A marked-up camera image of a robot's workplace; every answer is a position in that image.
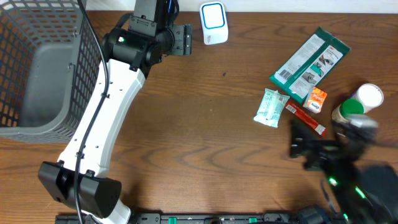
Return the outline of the red snack packet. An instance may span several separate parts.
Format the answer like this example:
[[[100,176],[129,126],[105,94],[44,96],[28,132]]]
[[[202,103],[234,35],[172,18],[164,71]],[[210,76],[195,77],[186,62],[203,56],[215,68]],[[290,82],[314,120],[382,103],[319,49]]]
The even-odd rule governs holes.
[[[326,135],[326,127],[314,120],[309,114],[299,108],[292,100],[288,100],[285,108],[294,114],[299,120],[303,121],[307,126],[311,127],[320,136]]]

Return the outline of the small orange box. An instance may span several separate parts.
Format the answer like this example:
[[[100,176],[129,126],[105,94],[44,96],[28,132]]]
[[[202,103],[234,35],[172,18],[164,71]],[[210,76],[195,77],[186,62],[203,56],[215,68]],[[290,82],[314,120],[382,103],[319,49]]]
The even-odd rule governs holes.
[[[327,92],[314,86],[308,93],[303,107],[313,113],[320,113],[327,95]]]

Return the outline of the teal white wipes packet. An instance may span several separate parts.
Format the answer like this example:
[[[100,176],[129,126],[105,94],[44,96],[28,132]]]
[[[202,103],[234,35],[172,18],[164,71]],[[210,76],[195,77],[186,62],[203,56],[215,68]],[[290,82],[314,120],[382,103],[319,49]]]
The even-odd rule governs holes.
[[[259,109],[253,120],[266,126],[278,128],[282,110],[289,99],[290,96],[281,95],[277,90],[266,88]]]

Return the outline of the green lid Knorr jar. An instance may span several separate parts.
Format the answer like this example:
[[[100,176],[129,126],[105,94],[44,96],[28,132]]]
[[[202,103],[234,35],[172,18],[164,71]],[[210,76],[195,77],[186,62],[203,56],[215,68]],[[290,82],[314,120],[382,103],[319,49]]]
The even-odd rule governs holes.
[[[364,114],[364,108],[359,101],[347,99],[332,111],[331,118],[337,123],[347,123],[352,114]]]

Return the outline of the white jar blue label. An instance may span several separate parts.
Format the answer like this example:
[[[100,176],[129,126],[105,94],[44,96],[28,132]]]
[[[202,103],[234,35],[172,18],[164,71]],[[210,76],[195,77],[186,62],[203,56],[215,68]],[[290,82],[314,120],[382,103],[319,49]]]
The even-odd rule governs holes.
[[[365,83],[355,91],[351,99],[360,102],[364,108],[364,113],[367,113],[382,105],[384,94],[378,86]]]

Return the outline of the green 3M pouch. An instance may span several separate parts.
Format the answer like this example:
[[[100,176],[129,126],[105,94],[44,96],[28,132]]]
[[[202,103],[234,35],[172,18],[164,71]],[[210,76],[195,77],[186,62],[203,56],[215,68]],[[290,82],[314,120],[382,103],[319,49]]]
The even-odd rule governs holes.
[[[271,76],[270,80],[289,96],[303,103],[317,86],[349,53],[351,48],[319,27]]]

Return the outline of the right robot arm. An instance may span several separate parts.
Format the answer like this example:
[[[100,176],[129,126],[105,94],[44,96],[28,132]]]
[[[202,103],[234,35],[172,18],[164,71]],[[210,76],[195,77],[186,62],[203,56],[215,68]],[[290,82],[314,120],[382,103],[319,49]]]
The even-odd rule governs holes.
[[[397,223],[397,172],[388,164],[358,169],[358,161],[375,145],[378,123],[365,115],[333,122],[334,139],[320,139],[303,122],[290,122],[289,156],[303,156],[306,171],[321,171],[346,223]]]

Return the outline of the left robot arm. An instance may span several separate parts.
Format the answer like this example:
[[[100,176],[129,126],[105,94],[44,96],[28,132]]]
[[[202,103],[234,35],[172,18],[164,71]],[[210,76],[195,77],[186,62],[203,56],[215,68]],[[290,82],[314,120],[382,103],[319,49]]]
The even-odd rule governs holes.
[[[190,24],[158,28],[117,25],[103,38],[103,61],[94,92],[66,148],[55,162],[44,161],[38,178],[50,196],[76,211],[56,223],[128,223],[122,183],[108,177],[114,144],[133,99],[151,67],[164,55],[190,55]]]

